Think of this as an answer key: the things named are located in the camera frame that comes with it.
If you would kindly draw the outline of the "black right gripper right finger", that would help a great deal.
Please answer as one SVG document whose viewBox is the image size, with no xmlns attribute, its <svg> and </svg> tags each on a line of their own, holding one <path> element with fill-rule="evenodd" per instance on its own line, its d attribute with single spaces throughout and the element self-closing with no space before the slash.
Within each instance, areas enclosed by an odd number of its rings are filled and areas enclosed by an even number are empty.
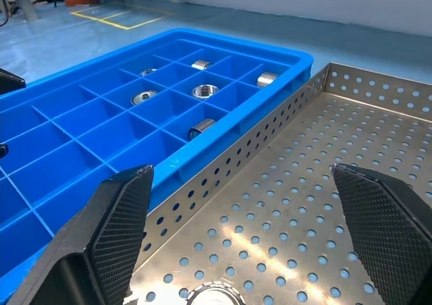
<svg viewBox="0 0 432 305">
<path fill-rule="evenodd" d="M 354 252 L 385 304 L 431 303 L 431 207 L 395 177 L 332 168 Z"/>
</svg>

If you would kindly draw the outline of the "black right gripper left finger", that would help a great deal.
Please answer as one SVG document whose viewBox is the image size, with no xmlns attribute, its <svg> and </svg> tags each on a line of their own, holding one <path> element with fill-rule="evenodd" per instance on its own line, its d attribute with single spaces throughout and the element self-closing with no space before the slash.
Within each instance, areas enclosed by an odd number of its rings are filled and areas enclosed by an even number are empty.
<svg viewBox="0 0 432 305">
<path fill-rule="evenodd" d="M 142 245 L 152 165 L 104 179 L 54 236 L 9 304 L 122 304 Z"/>
</svg>

